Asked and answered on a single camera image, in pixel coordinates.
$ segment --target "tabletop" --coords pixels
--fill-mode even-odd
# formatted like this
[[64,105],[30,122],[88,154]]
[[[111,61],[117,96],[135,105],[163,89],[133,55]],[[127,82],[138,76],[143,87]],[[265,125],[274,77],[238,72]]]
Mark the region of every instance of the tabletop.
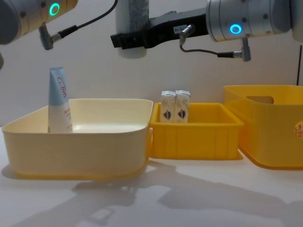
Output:
[[149,161],[124,180],[18,179],[0,133],[1,227],[302,227],[303,172]]

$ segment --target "white wall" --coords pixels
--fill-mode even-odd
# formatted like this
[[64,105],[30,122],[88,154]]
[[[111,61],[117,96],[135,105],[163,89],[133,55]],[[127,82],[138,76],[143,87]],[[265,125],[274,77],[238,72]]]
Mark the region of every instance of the white wall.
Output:
[[[49,23],[54,33],[79,25],[106,11],[113,0],[79,0],[73,11]],[[150,16],[171,10],[204,7],[206,0],[150,0]],[[139,60],[118,56],[111,44],[115,15],[79,30],[45,51],[37,31],[1,46],[5,66],[0,71],[0,125],[48,102],[49,67],[66,69],[70,98],[147,98],[159,100],[162,90],[186,89],[194,102],[223,101],[223,86],[231,84],[295,84],[299,44],[291,34],[250,40],[253,61],[218,59],[203,53],[183,53],[178,41],[148,50]],[[189,48],[233,51],[239,41],[214,43],[210,37],[188,39]]]

